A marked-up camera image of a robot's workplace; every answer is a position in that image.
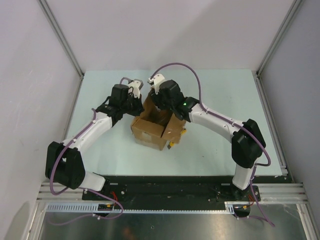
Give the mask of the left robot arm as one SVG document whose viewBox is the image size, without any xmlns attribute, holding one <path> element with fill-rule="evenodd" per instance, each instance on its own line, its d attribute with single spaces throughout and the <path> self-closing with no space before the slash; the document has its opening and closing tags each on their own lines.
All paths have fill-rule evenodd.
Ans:
<svg viewBox="0 0 320 240">
<path fill-rule="evenodd" d="M 111 95 L 93 109 L 90 122 L 76 135 L 62 142 L 53 141 L 47 148 L 45 176 L 49 179 L 50 191 L 59 195 L 62 191 L 54 190 L 54 183 L 66 189 L 90 189 L 100 200 L 110 196 L 111 188 L 105 184 L 105 178 L 85 169 L 82 155 L 105 132 L 120 121 L 125 114 L 139 116 L 143 111 L 141 80 L 129 80 L 127 84 L 115 84 Z"/>
</svg>

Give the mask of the yellow utility knife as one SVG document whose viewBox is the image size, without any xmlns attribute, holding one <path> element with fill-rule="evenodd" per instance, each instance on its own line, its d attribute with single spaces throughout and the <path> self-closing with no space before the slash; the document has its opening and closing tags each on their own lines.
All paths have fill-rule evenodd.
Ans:
<svg viewBox="0 0 320 240">
<path fill-rule="evenodd" d="M 182 137 L 186 132 L 187 132 L 187 129 L 183 128 L 182 131 L 180 132 L 180 137 Z M 171 149 L 175 144 L 178 144 L 179 142 L 180 142 L 179 139 L 172 140 L 168 143 L 167 148 Z"/>
</svg>

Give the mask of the brown cardboard express box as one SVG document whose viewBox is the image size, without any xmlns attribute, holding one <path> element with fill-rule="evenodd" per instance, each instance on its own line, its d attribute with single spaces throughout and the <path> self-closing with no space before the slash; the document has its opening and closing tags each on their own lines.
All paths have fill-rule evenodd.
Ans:
<svg viewBox="0 0 320 240">
<path fill-rule="evenodd" d="M 185 120 L 179 120 L 171 110 L 159 110 L 152 101 L 151 93 L 143 107 L 144 112 L 136 116 L 130 125 L 136 143 L 162 151 L 170 141 L 181 141 Z"/>
</svg>

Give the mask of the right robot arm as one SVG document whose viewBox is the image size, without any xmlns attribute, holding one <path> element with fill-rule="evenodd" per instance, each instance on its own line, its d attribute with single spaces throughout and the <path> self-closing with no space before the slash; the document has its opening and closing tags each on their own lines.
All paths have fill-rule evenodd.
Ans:
<svg viewBox="0 0 320 240">
<path fill-rule="evenodd" d="M 198 99 L 184 96 L 174 80 L 153 77 L 148 84 L 157 108 L 170 110 L 179 120 L 206 127 L 230 142 L 236 167 L 229 194 L 237 201 L 247 197 L 257 159 L 266 147 L 258 124 L 252 119 L 232 120 L 202 105 Z"/>
</svg>

